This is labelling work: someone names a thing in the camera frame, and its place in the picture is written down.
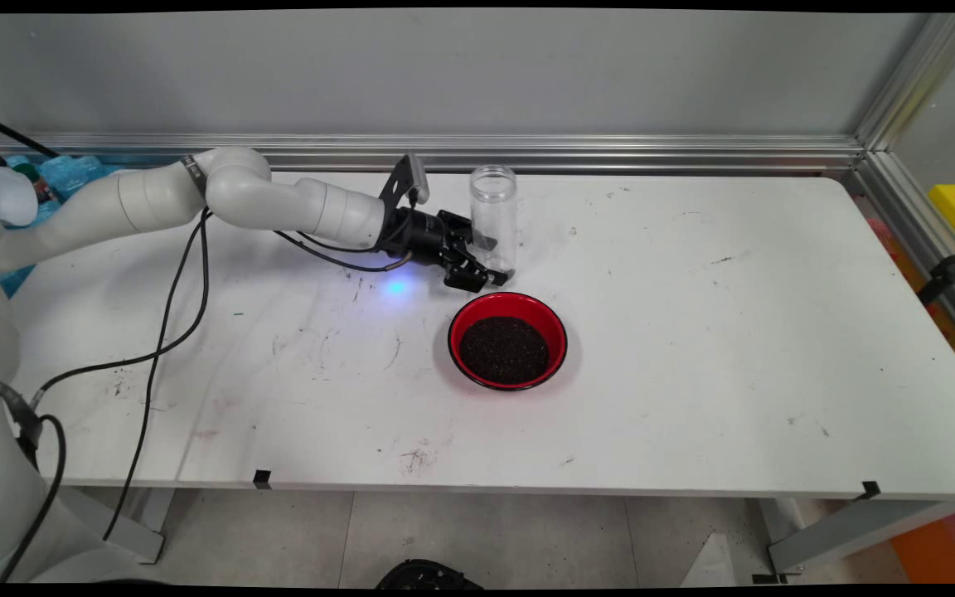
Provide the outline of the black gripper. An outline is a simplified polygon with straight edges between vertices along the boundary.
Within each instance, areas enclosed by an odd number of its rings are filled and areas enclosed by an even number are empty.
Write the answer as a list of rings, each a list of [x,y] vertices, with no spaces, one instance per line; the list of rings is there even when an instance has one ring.
[[[394,258],[410,254],[422,265],[444,268],[444,286],[478,294],[486,286],[503,287],[514,276],[506,265],[486,267],[469,246],[492,252],[496,238],[474,230],[473,221],[441,209],[435,215],[399,207],[388,216],[376,246]]]

